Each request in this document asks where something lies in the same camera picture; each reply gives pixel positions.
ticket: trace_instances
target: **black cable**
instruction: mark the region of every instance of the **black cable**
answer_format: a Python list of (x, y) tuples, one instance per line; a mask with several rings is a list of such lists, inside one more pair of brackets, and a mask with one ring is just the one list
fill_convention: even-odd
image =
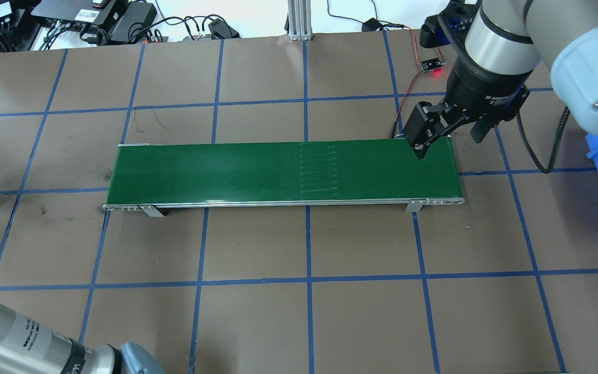
[(110, 36), (104, 29), (96, 30), (96, 36), (98, 38), (98, 45), (106, 45), (110, 42)]
[(70, 28), (71, 28), (71, 25), (67, 25), (64, 27), (63, 30), (60, 30), (58, 33), (54, 34), (50, 39), (48, 39), (47, 44), (45, 45), (45, 50), (50, 50), (52, 48), (52, 45), (55, 44), (55, 41), (57, 41), (57, 38), (59, 38), (59, 35), (62, 35), (66, 31), (68, 31)]
[(195, 30), (197, 31), (197, 33), (200, 33), (200, 25), (197, 24), (197, 19), (195, 19), (195, 18), (196, 17), (191, 17), (191, 16), (187, 15), (186, 17), (183, 17), (183, 20), (188, 21), (189, 19), (192, 19), (193, 23), (195, 23)]
[(159, 29), (154, 30), (154, 38), (156, 38), (157, 43), (163, 43), (163, 34)]
[(161, 10), (161, 6), (158, 5), (158, 0), (154, 0), (154, 3), (156, 3), (156, 9), (158, 9), (158, 13), (161, 15), (161, 18), (165, 19), (166, 16), (163, 14), (163, 10)]
[(385, 28), (399, 28), (399, 29), (407, 28), (407, 26), (405, 26), (405, 24), (402, 24), (402, 23), (383, 21), (382, 19), (378, 19), (377, 22), (383, 23)]
[(350, 17), (344, 17), (342, 15), (333, 15), (332, 11), (330, 10), (329, 0), (327, 0), (327, 14), (330, 15), (330, 16), (332, 16), (332, 17), (334, 17), (334, 18), (349, 19), (351, 21), (355, 21), (355, 22), (363, 24), (363, 22), (359, 21), (358, 19), (354, 19), (354, 18), (350, 18)]
[(555, 141), (553, 141), (553, 151), (551, 151), (550, 159), (548, 161), (548, 167), (544, 168), (541, 165), (541, 162), (537, 158), (537, 155), (532, 151), (532, 147), (529, 146), (529, 142), (527, 142), (527, 137), (525, 136), (525, 129), (523, 128), (523, 121), (520, 119), (520, 113), (515, 116), (515, 120), (518, 123), (518, 130), (520, 131), (520, 138), (523, 140), (523, 145), (525, 149), (527, 149), (527, 153), (534, 161), (534, 164), (541, 170), (542, 173), (550, 173), (553, 171), (555, 167), (555, 160), (558, 157), (558, 149), (560, 149), (560, 142), (562, 142), (562, 135), (564, 134), (564, 128), (567, 125), (567, 120), (569, 119), (569, 114), (571, 111), (569, 107), (565, 106), (564, 111), (562, 112), (562, 117), (560, 118), (560, 122), (558, 123), (558, 129), (555, 131)]
[(371, 3), (373, 3), (373, 9), (375, 9), (375, 19), (377, 19), (377, 5), (375, 5), (375, 0), (371, 0)]
[(156, 26), (159, 26), (159, 24), (161, 24), (165, 21), (168, 21), (170, 19), (180, 20), (181, 21), (180, 23), (183, 23), (184, 26), (186, 26), (186, 31), (188, 32), (188, 35), (191, 37), (192, 40), (195, 40), (195, 38), (193, 37), (193, 33), (191, 32), (191, 29), (189, 28), (188, 23), (185, 21), (185, 19), (180, 18), (180, 17), (168, 17), (168, 18), (161, 19), (160, 21), (158, 21), (156, 23), (152, 23), (150, 26), (147, 26), (146, 28), (133, 30), (133, 31), (137, 31), (138, 33), (133, 35), (131, 38), (129, 38), (128, 41), (126, 41), (126, 43), (124, 43), (124, 44), (132, 43), (135, 40), (135, 38), (137, 38), (138, 35), (140, 35), (140, 33), (146, 33), (147, 31), (151, 30), (152, 28), (155, 28)]
[(80, 38), (81, 41), (87, 41), (84, 36), (87, 33), (88, 29), (91, 27), (91, 23), (85, 23), (83, 25), (83, 28), (80, 30), (80, 33), (78, 34), (78, 38)]

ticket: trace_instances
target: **gray robot arm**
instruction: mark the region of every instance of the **gray robot arm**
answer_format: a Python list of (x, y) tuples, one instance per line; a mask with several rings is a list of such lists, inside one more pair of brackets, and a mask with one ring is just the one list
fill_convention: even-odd
[(529, 95), (525, 80), (541, 59), (558, 97), (584, 130), (598, 135), (598, 2), (451, 0), (427, 18), (420, 43), (451, 44), (458, 59), (444, 99), (418, 103), (405, 125), (418, 158), (459, 126), (474, 123), (470, 135), (481, 142), (500, 121), (512, 120)]

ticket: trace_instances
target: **blue tape line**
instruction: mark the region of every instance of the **blue tape line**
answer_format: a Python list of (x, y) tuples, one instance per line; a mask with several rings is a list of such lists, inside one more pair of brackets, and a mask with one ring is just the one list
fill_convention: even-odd
[(430, 293), (428, 288), (428, 275), (426, 274), (426, 265), (423, 258), (422, 233), (419, 231), (419, 220), (417, 213), (412, 213), (412, 222), (415, 226), (415, 240), (417, 241), (417, 255), (419, 259), (419, 269), (422, 272), (422, 286), (424, 293), (424, 304), (426, 306), (426, 318), (428, 320), (428, 334), (430, 337), (430, 350), (432, 350), (432, 363), (436, 374), (441, 374), (440, 359), (437, 355), (437, 341), (435, 339), (435, 328), (432, 321), (432, 307), (430, 307)]
[(558, 359), (558, 364), (560, 365), (560, 370), (562, 372), (567, 372), (566, 367), (564, 364), (564, 359), (562, 357), (562, 350), (560, 349), (560, 343), (558, 342), (558, 334), (555, 332), (555, 326), (553, 325), (553, 317), (550, 313), (550, 308), (548, 306), (548, 299), (546, 298), (546, 291), (543, 288), (543, 282), (541, 281), (541, 273), (539, 273), (539, 266), (537, 263), (536, 256), (534, 256), (534, 248), (532, 248), (532, 241), (529, 238), (529, 230), (527, 229), (527, 222), (525, 222), (525, 215), (523, 215), (523, 208), (520, 204), (520, 198), (518, 197), (518, 190), (515, 187), (515, 181), (513, 180), (513, 174), (511, 173), (511, 168), (509, 167), (509, 160), (507, 158), (506, 150), (505, 150), (505, 143), (502, 141), (502, 137), (500, 134), (500, 129), (495, 128), (495, 135), (498, 138), (498, 144), (500, 145), (500, 151), (502, 153), (502, 158), (505, 161), (505, 169), (508, 171), (508, 178), (509, 184), (511, 185), (511, 190), (513, 194), (513, 201), (515, 202), (515, 207), (518, 211), (518, 217), (520, 218), (520, 225), (523, 229), (523, 234), (525, 236), (525, 243), (527, 244), (527, 252), (529, 253), (529, 260), (532, 263), (532, 269), (534, 270), (535, 279), (537, 281), (537, 287), (539, 289), (539, 296), (541, 296), (541, 304), (543, 305), (543, 311), (546, 315), (546, 322), (548, 323), (548, 329), (550, 331), (551, 339), (553, 340), (553, 348), (555, 348), (555, 355)]
[(0, 286), (0, 291), (50, 291), (53, 289), (90, 289), (91, 284), (39, 284), (24, 286)]
[(126, 135), (128, 134), (128, 125), (131, 121), (131, 113), (135, 108), (133, 103), (135, 102), (135, 92), (138, 90), (138, 81), (140, 80), (140, 71), (142, 70), (142, 60), (144, 59), (144, 47), (146, 44), (142, 44), (140, 47), (140, 57), (138, 59), (138, 68), (135, 71), (135, 78), (133, 78), (133, 88), (131, 88), (131, 97), (128, 100), (128, 108), (126, 108), (126, 120), (124, 121), (124, 130), (121, 131), (121, 141), (119, 144), (126, 144)]
[(445, 273), (428, 274), (428, 279), (463, 279), (463, 278), (499, 278), (499, 277), (534, 277), (535, 272), (488, 272), (488, 273)]
[(257, 105), (257, 104), (285, 104), (287, 102), (304, 102), (304, 99), (252, 100), (219, 102), (219, 106)]
[(127, 111), (127, 106), (119, 108), (99, 108), (99, 109), (70, 109), (69, 111), (49, 111), (48, 114), (76, 114), (76, 113), (101, 113), (101, 112), (123, 112)]
[(55, 190), (22, 190), (24, 195), (35, 194), (83, 194), (87, 192), (106, 192), (107, 187), (95, 187), (93, 189), (55, 189)]
[(308, 372), (315, 374), (313, 339), (313, 259), (311, 255), (310, 206), (306, 206), (306, 301), (308, 312)]
[(169, 105), (138, 105), (133, 110), (135, 111), (144, 111), (147, 110), (154, 110), (154, 109), (180, 109), (180, 108), (195, 108), (195, 107), (202, 107), (202, 106), (214, 106), (213, 102), (198, 102), (195, 104), (169, 104)]
[[(384, 36), (384, 47), (387, 49), (387, 61), (389, 61), (389, 71), (391, 71), (391, 85), (393, 87), (393, 99), (396, 102), (396, 111), (400, 108), (401, 104), (398, 100), (398, 85), (396, 84), (396, 71), (393, 68), (393, 60), (391, 58), (391, 47), (389, 47), (389, 37), (387, 36), (387, 30), (382, 30), (382, 36)], [(403, 119), (398, 116), (398, 132), (403, 134)]]
[(358, 96), (334, 96), (334, 97), (309, 97), (306, 100), (312, 101), (345, 101), (345, 100), (367, 100), (367, 99), (391, 99), (394, 94), (384, 95), (358, 95)]
[(392, 274), (392, 275), (339, 275), (332, 277), (313, 277), (313, 283), (319, 282), (369, 282), (389, 280), (416, 280), (422, 279), (421, 274)]
[(216, 73), (216, 95), (214, 97), (214, 118), (211, 127), (211, 144), (216, 143), (216, 129), (218, 126), (218, 106), (221, 95), (221, 74), (223, 73), (223, 49), (225, 48), (225, 40), (221, 39), (221, 49), (218, 55), (218, 70)]
[[(26, 164), (26, 168), (24, 169), (24, 175), (22, 177), (22, 182), (20, 182), (19, 191), (24, 190), (24, 184), (26, 183), (26, 179), (29, 177), (29, 171), (31, 170), (31, 164), (34, 162), (34, 156), (36, 155), (36, 150), (38, 149), (38, 143), (40, 142), (40, 136), (43, 134), (43, 128), (45, 128), (45, 121), (47, 121), (47, 111), (50, 109), (50, 105), (52, 105), (52, 100), (55, 98), (55, 93), (57, 92), (57, 86), (59, 86), (59, 79), (61, 78), (61, 73), (64, 71), (64, 66), (66, 64), (66, 57), (69, 55), (69, 50), (64, 51), (64, 56), (61, 60), (61, 65), (59, 66), (59, 71), (57, 72), (57, 78), (55, 78), (55, 85), (52, 86), (52, 92), (50, 93), (50, 99), (48, 99), (48, 104), (46, 106), (46, 114), (43, 115), (43, 120), (40, 122), (40, 126), (38, 126), (38, 133), (36, 133), (36, 139), (34, 140), (34, 145), (31, 148), (31, 154), (29, 154), (29, 161)], [(4, 236), (2, 238), (2, 244), (0, 244), (0, 264), (2, 262), (2, 257), (4, 254), (4, 249), (6, 248), (6, 243), (8, 242), (8, 237), (10, 235), (10, 227), (12, 227), (12, 221), (15, 218), (15, 213), (17, 212), (17, 208), (20, 204), (20, 199), (22, 198), (22, 194), (18, 193), (15, 198), (15, 203), (12, 206), (12, 211), (10, 212), (9, 222), (6, 225), (6, 230), (4, 232)]]
[(0, 118), (5, 117), (24, 117), (24, 116), (42, 116), (45, 112), (27, 112), (27, 113), (0, 113)]
[(87, 332), (87, 325), (89, 323), (89, 315), (91, 313), (91, 304), (93, 300), (93, 285), (96, 284), (98, 278), (98, 268), (100, 267), (100, 258), (103, 256), (103, 246), (105, 244), (105, 235), (107, 232), (107, 223), (110, 220), (110, 212), (106, 211), (103, 217), (103, 225), (100, 229), (100, 239), (98, 240), (98, 250), (96, 253), (96, 259), (93, 262), (93, 273), (91, 284), (89, 285), (89, 295), (87, 296), (87, 305), (85, 306), (85, 317), (83, 317), (83, 326), (80, 329), (80, 343), (85, 342), (85, 334)]
[[(588, 275), (598, 274), (598, 269), (565, 269), (539, 270), (541, 275)], [(521, 272), (482, 272), (482, 273), (445, 273), (426, 274), (427, 279), (461, 279), (461, 278), (494, 278), (494, 277), (534, 277), (534, 271)], [(311, 277), (313, 283), (327, 282), (375, 282), (389, 280), (421, 280), (421, 274), (396, 275), (337, 275)], [(261, 278), (261, 279), (223, 279), (202, 280), (202, 286), (236, 286), (242, 284), (296, 284), (308, 282), (306, 277)], [(139, 283), (106, 283), (106, 284), (47, 284), (24, 286), (0, 286), (0, 291), (31, 291), (47, 289), (118, 289), (118, 288), (161, 288), (197, 286), (197, 281), (182, 282), (139, 282)]]
[(304, 142), (308, 142), (308, 44), (302, 42), (302, 64), (304, 68)]
[(598, 274), (598, 269), (539, 270), (541, 275)]
[(197, 282), (195, 287), (195, 308), (193, 310), (193, 331), (191, 333), (191, 350), (189, 354), (188, 372), (195, 372), (195, 352), (197, 351), (197, 323), (200, 317), (200, 301), (202, 299), (202, 277), (205, 272), (205, 252), (207, 249), (207, 225), (209, 224), (209, 208), (205, 208), (202, 218), (202, 240), (200, 243), (200, 261), (197, 268)]

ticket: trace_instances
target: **green conveyor belt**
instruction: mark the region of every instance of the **green conveyor belt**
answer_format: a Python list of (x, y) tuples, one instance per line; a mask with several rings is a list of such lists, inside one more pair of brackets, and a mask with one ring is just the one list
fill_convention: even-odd
[(451, 139), (121, 146), (106, 209), (463, 202)]

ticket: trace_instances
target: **cable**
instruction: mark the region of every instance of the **cable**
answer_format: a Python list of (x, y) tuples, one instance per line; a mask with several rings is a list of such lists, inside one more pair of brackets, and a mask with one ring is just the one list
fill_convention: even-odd
[(159, 29), (154, 30), (154, 38), (157, 43), (163, 43), (163, 34), (161, 34)]
[(354, 19), (354, 18), (350, 18), (350, 17), (344, 17), (342, 15), (333, 15), (332, 12), (331, 12), (331, 10), (330, 10), (329, 0), (327, 0), (327, 14), (330, 15), (330, 16), (332, 16), (332, 17), (334, 17), (334, 18), (349, 19), (351, 21), (355, 21), (355, 22), (363, 24), (363, 22), (359, 21), (358, 19)]
[(418, 52), (418, 45), (417, 45), (417, 34), (415, 34), (415, 31), (411, 28), (410, 29), (410, 33), (412, 33), (412, 39), (415, 41), (415, 62), (417, 62), (417, 66), (421, 66), (422, 63), (419, 61), (419, 52)]
[(96, 36), (98, 38), (98, 45), (106, 45), (110, 42), (110, 36), (104, 29), (99, 28), (96, 30)]
[(188, 21), (189, 19), (192, 19), (193, 22), (195, 23), (195, 30), (197, 31), (197, 33), (200, 33), (200, 25), (197, 24), (197, 19), (195, 19), (195, 17), (191, 17), (189, 15), (187, 15), (186, 17), (183, 17), (184, 21)]
[(371, 3), (373, 3), (373, 9), (375, 9), (375, 19), (377, 19), (377, 5), (375, 5), (375, 0), (371, 0)]
[(50, 28), (48, 29), (48, 32), (45, 34), (45, 38), (43, 38), (43, 44), (40, 45), (40, 48), (38, 50), (46, 49), (50, 40), (52, 40), (52, 38), (55, 37), (57, 28), (59, 28), (60, 25), (61, 25), (61, 21), (57, 21), (56, 23), (53, 23), (52, 26), (50, 26)]
[(444, 56), (442, 56), (442, 51), (440, 50), (440, 47), (437, 47), (435, 50), (437, 51), (438, 57), (440, 57), (440, 62), (444, 63)]
[(400, 118), (401, 116), (401, 111), (403, 109), (403, 104), (405, 104), (405, 100), (407, 99), (408, 95), (410, 95), (410, 92), (412, 90), (412, 88), (415, 86), (415, 83), (417, 82), (417, 79), (419, 78), (420, 75), (422, 75), (424, 71), (421, 70), (417, 73), (417, 75), (415, 75), (414, 78), (412, 78), (412, 82), (410, 82), (410, 87), (407, 88), (407, 91), (405, 92), (405, 95), (403, 96), (403, 100), (401, 100), (401, 104), (398, 106), (398, 111), (396, 112), (396, 118), (393, 119), (393, 126), (391, 127), (391, 132), (389, 133), (389, 138), (394, 138), (394, 136), (396, 135), (396, 128), (398, 126), (398, 118)]
[[(135, 35), (133, 35), (133, 36), (131, 36), (131, 38), (129, 38), (128, 41), (126, 41), (126, 43), (124, 43), (124, 44), (130, 44), (130, 43), (132, 43), (138, 37), (138, 35), (140, 35), (141, 33), (147, 33), (147, 31), (151, 30), (152, 28), (155, 28), (156, 26), (159, 26), (159, 24), (161, 24), (161, 23), (163, 23), (165, 21), (168, 21), (170, 19), (178, 19), (179, 21), (181, 21), (181, 22), (178, 22), (178, 23), (174, 23), (173, 25), (183, 23), (184, 26), (186, 27), (186, 31), (188, 31), (188, 35), (191, 37), (192, 40), (195, 40), (195, 38), (193, 37), (193, 34), (191, 33), (191, 29), (189, 28), (188, 23), (186, 22), (185, 19), (180, 18), (180, 17), (168, 17), (168, 18), (161, 19), (160, 21), (158, 21), (156, 23), (152, 23), (150, 26), (147, 26), (146, 28), (133, 29), (132, 31), (129, 29), (128, 35), (131, 35), (131, 32), (133, 32), (133, 31), (137, 31), (138, 33), (135, 34)], [(133, 26), (135, 24), (140, 24), (140, 22), (136, 22), (134, 24), (131, 24), (131, 28), (133, 28)]]
[(161, 10), (161, 6), (158, 5), (158, 0), (154, 0), (154, 3), (156, 3), (156, 8), (158, 9), (158, 13), (161, 15), (161, 18), (162, 19), (166, 18), (166, 16), (163, 14), (163, 10)]
[(57, 41), (57, 39), (59, 38), (59, 35), (62, 35), (66, 31), (68, 31), (71, 28), (71, 26), (72, 26), (71, 24), (65, 24), (59, 32), (57, 32), (53, 36), (51, 36), (47, 42), (47, 45), (45, 46), (45, 49), (50, 50), (52, 48), (52, 45), (54, 45), (55, 41)]
[(562, 135), (564, 134), (564, 128), (567, 125), (567, 120), (569, 120), (569, 114), (571, 111), (569, 107), (565, 106), (564, 111), (562, 112), (562, 117), (560, 117), (560, 122), (558, 123), (558, 129), (555, 131), (555, 141), (553, 141), (553, 151), (551, 151), (550, 159), (548, 161), (548, 167), (544, 168), (543, 165), (539, 162), (537, 155), (532, 151), (532, 147), (529, 146), (529, 142), (527, 141), (527, 137), (525, 137), (525, 129), (523, 128), (523, 121), (520, 119), (520, 112), (515, 116), (515, 121), (518, 123), (518, 130), (520, 131), (520, 138), (523, 140), (523, 145), (525, 149), (527, 149), (527, 153), (534, 161), (534, 164), (541, 170), (542, 173), (550, 173), (553, 171), (555, 167), (555, 160), (558, 157), (558, 149), (560, 149), (560, 142), (562, 142)]

